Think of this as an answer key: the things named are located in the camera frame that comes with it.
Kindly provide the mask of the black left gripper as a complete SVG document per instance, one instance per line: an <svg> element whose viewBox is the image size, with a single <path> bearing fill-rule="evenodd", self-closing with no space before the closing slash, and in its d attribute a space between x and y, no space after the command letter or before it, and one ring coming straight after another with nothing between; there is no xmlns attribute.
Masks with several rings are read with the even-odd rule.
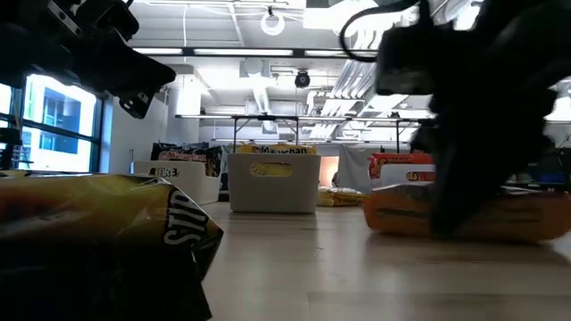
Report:
<svg viewBox="0 0 571 321"><path fill-rule="evenodd" d="M3 12L1 83L21 87L33 71L119 96L134 119L143 119L151 95L176 77L171 67L116 43L114 13Z"/></svg>

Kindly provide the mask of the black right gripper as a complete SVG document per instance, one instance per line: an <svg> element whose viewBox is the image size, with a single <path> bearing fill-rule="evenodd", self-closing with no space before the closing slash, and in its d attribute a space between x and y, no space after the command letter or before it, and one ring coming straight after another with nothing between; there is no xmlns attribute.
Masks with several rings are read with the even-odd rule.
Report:
<svg viewBox="0 0 571 321"><path fill-rule="evenodd" d="M471 30L431 21L386 31L377 54L377 92L431 95L435 114L413 136L418 150L473 144L476 131L505 135L520 148L540 150L553 105L553 20L516 17L480 21ZM474 154L448 146L436 164L430 229L453 235L488 194L490 172Z"/></svg>

